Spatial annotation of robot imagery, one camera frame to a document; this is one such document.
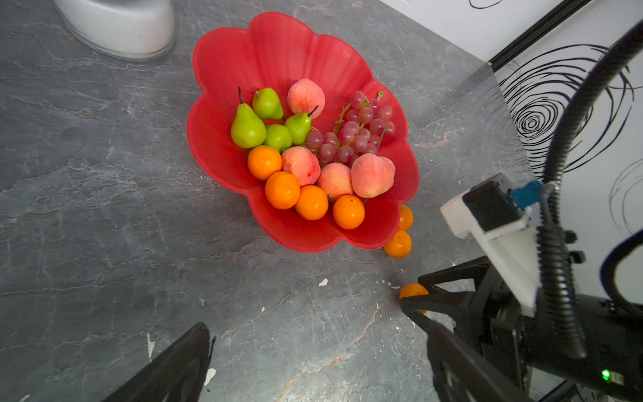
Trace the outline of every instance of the flower-shaped bowl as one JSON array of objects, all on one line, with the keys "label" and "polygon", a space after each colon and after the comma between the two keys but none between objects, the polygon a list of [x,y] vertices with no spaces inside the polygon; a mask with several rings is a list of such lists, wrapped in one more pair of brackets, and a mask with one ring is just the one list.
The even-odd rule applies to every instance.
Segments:
[{"label": "flower-shaped bowl", "polygon": [[[316,35],[304,23],[280,13],[263,13],[248,29],[219,28],[203,35],[192,55],[196,79],[203,89],[190,110],[187,136],[194,158],[203,170],[226,188],[244,194],[261,227],[278,243],[295,251],[314,253],[347,241],[360,248],[379,248],[397,229],[400,206],[417,191],[419,171],[406,142],[408,126],[399,102],[373,77],[373,73],[347,43]],[[343,107],[355,91],[373,98],[384,92],[381,105],[393,108],[393,135],[382,140],[378,156],[395,164],[395,183],[384,194],[365,204],[366,218],[353,230],[340,228],[332,218],[332,205],[317,221],[307,221],[294,208],[278,210],[264,195],[263,181],[248,170],[249,150],[230,138],[242,88],[244,101],[252,103],[255,91],[271,87],[282,101],[285,117],[292,115],[286,96],[292,84],[309,78],[324,91],[326,105],[312,125],[332,131]]]}]

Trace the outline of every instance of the orange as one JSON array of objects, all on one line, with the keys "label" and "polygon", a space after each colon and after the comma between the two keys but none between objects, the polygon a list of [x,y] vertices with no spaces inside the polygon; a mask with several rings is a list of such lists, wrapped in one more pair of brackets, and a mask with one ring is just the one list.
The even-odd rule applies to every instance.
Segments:
[{"label": "orange", "polygon": [[287,210],[297,204],[299,180],[288,172],[277,172],[266,182],[266,198],[273,207]]},{"label": "orange", "polygon": [[406,205],[403,205],[402,208],[400,209],[399,228],[402,230],[409,230],[412,224],[413,224],[413,211],[411,211],[411,208],[407,207]]},{"label": "orange", "polygon": [[[400,290],[400,300],[402,300],[404,297],[424,296],[428,294],[429,291],[426,290],[424,286],[420,284],[410,284],[406,285],[402,288],[402,290]],[[424,314],[426,313],[426,310],[420,310],[420,313]]]},{"label": "orange", "polygon": [[332,207],[332,217],[343,229],[355,229],[364,221],[366,210],[356,196],[341,196]]},{"label": "orange", "polygon": [[266,145],[259,145],[248,154],[248,169],[259,180],[268,180],[273,173],[281,170],[279,151]]},{"label": "orange", "polygon": [[384,245],[384,251],[391,257],[404,258],[411,252],[411,236],[404,230],[398,229],[393,239]]},{"label": "orange", "polygon": [[302,187],[299,201],[294,205],[294,209],[309,221],[316,221],[321,219],[328,210],[328,196],[317,186]]}]

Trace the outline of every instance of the red grape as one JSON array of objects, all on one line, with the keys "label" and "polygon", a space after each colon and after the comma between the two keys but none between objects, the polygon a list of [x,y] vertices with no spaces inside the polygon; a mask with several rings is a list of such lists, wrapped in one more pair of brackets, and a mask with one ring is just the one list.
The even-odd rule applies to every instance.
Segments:
[{"label": "red grape", "polygon": [[351,109],[346,113],[344,116],[344,119],[346,119],[349,122],[358,122],[359,121],[359,109]]},{"label": "red grape", "polygon": [[393,122],[386,122],[386,135],[395,134],[395,124]]},{"label": "red grape", "polygon": [[360,157],[360,155],[357,155],[357,154],[353,155],[353,157],[350,159],[349,167],[353,167],[353,163],[355,163],[355,161],[356,161],[359,157]]},{"label": "red grape", "polygon": [[352,129],[347,129],[346,127],[344,127],[340,130],[340,135],[338,137],[342,145],[350,145],[355,138],[355,134],[353,134]]},{"label": "red grape", "polygon": [[329,131],[323,135],[324,143],[331,144],[333,147],[339,147],[340,140],[334,132]]},{"label": "red grape", "polygon": [[319,131],[311,131],[306,137],[308,149],[319,149],[324,142],[324,135]]},{"label": "red grape", "polygon": [[377,154],[377,144],[368,143],[366,149],[362,151],[362,155],[364,154]]},{"label": "red grape", "polygon": [[379,108],[379,118],[385,122],[389,121],[393,117],[393,108],[389,105],[384,105]]},{"label": "red grape", "polygon": [[366,95],[364,92],[357,91],[350,97],[350,105],[356,109],[361,109],[366,104]]},{"label": "red grape", "polygon": [[373,120],[373,109],[370,106],[366,106],[364,109],[359,111],[359,122],[363,124],[368,124]]},{"label": "red grape", "polygon": [[379,101],[377,98],[369,100],[368,105],[373,109],[373,114],[377,116],[377,112],[379,112]]},{"label": "red grape", "polygon": [[358,136],[366,137],[366,141],[370,139],[370,131],[367,129],[359,130]]},{"label": "red grape", "polygon": [[350,159],[353,157],[353,154],[354,151],[353,148],[350,147],[350,145],[342,145],[337,150],[337,158],[344,164],[350,161]]},{"label": "red grape", "polygon": [[380,135],[382,134],[382,130],[384,129],[386,125],[386,122],[379,117],[374,118],[372,122],[370,122],[370,125],[368,126],[368,129],[370,130],[370,133],[373,135]]},{"label": "red grape", "polygon": [[355,152],[362,152],[366,149],[368,146],[368,140],[364,136],[357,136],[355,137],[355,141],[353,141],[353,144],[351,144],[351,147]]},{"label": "red grape", "polygon": [[335,146],[325,143],[320,148],[320,160],[330,162],[335,158]]}]

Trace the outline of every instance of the pink peach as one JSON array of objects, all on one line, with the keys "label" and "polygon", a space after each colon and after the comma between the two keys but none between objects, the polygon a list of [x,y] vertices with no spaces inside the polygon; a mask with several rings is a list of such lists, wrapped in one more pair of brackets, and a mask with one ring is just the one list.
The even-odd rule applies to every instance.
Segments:
[{"label": "pink peach", "polygon": [[319,106],[311,115],[312,118],[319,116],[326,104],[322,89],[308,78],[302,78],[290,87],[287,100],[294,114],[310,113],[315,106]]},{"label": "pink peach", "polygon": [[320,177],[320,162],[308,148],[292,147],[282,154],[282,170],[292,173],[301,187],[311,185]]},{"label": "pink peach", "polygon": [[343,163],[329,163],[321,170],[319,183],[331,202],[346,194],[353,194],[350,182],[350,167]]},{"label": "pink peach", "polygon": [[350,179],[355,194],[373,198],[393,187],[395,165],[390,159],[375,154],[357,158],[350,170]]}]

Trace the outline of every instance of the black cable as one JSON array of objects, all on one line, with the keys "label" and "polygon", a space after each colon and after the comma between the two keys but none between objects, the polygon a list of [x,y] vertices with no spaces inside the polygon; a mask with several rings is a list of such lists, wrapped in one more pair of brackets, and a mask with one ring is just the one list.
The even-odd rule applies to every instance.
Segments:
[{"label": "black cable", "polygon": [[561,352],[581,359],[587,355],[587,346],[581,325],[574,277],[565,245],[565,231],[560,227],[560,185],[565,161],[574,138],[592,107],[610,81],[643,49],[643,20],[623,35],[588,74],[565,109],[547,154],[543,181],[551,183],[546,206],[549,216],[543,215],[538,228],[538,257],[540,280],[545,294],[549,319],[560,342]]},{"label": "black cable", "polygon": [[605,261],[601,266],[601,283],[605,292],[614,302],[615,305],[623,308],[629,314],[643,320],[643,311],[637,306],[634,306],[632,303],[628,302],[627,299],[621,295],[619,289],[616,287],[616,269],[619,267],[621,260],[627,257],[636,247],[639,247],[643,244],[643,229],[638,233],[634,233],[631,237],[628,237],[625,241],[620,243],[618,246],[611,251],[607,256]]}]

